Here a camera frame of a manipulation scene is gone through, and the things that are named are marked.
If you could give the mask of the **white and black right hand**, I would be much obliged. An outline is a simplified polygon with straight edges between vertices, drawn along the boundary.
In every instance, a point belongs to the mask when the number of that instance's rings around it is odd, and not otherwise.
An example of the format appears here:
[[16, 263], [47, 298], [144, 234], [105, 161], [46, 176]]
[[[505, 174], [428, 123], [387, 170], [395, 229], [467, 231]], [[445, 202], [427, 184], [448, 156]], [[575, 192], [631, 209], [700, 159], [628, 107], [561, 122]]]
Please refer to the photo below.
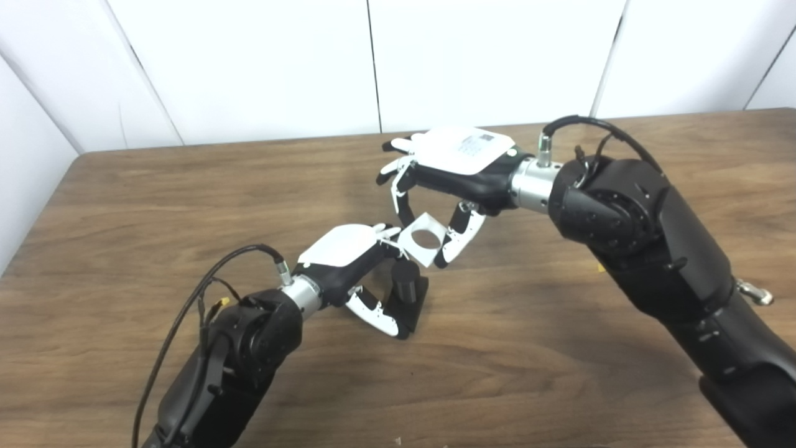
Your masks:
[[[532, 155], [512, 138], [480, 128], [443, 126], [382, 145], [400, 156], [381, 168], [376, 184], [389, 182], [396, 215], [407, 233], [426, 230], [441, 242], [435, 250], [407, 250], [422, 266], [446, 268], [480, 232], [488, 217], [514, 208], [512, 177]], [[423, 187], [458, 198], [449, 224], [424, 213], [416, 218], [409, 193]]]

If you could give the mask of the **white and black left hand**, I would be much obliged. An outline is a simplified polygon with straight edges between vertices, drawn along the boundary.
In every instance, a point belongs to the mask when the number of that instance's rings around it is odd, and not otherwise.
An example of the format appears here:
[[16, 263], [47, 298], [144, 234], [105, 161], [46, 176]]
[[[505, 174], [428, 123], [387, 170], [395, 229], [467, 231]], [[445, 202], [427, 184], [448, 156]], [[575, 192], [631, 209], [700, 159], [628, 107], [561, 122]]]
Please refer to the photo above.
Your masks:
[[409, 330], [388, 315], [384, 304], [361, 281], [387, 259], [406, 261], [398, 244], [400, 227], [385, 223], [351, 223], [333, 227], [298, 257], [293, 286], [284, 292], [307, 319], [318, 310], [346, 307], [357, 317], [392, 338], [405, 340]]

